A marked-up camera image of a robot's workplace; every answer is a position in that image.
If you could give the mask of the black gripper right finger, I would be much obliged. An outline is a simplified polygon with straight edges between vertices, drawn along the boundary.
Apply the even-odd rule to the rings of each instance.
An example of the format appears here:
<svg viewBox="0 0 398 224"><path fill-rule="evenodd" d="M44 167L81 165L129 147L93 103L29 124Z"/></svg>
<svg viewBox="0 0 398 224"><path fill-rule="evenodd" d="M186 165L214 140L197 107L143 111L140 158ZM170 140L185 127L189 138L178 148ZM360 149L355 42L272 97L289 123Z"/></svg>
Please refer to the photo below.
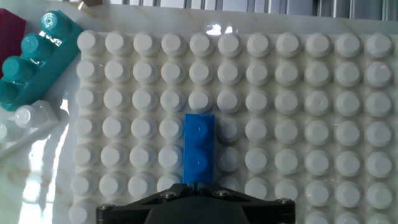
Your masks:
<svg viewBox="0 0 398 224"><path fill-rule="evenodd" d="M204 195L220 195L218 192L222 190L222 186L217 183L209 183L203 185Z"/></svg>

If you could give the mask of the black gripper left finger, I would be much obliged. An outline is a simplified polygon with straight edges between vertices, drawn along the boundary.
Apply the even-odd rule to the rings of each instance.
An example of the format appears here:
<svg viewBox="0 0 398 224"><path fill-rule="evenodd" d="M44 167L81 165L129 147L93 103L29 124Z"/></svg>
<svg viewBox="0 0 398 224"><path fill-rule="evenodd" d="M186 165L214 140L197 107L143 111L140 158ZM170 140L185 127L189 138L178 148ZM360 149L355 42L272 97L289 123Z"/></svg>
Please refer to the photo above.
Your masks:
<svg viewBox="0 0 398 224"><path fill-rule="evenodd" d="M187 196L190 194L190 187L187 184L173 184L170 188L176 196Z"/></svg>

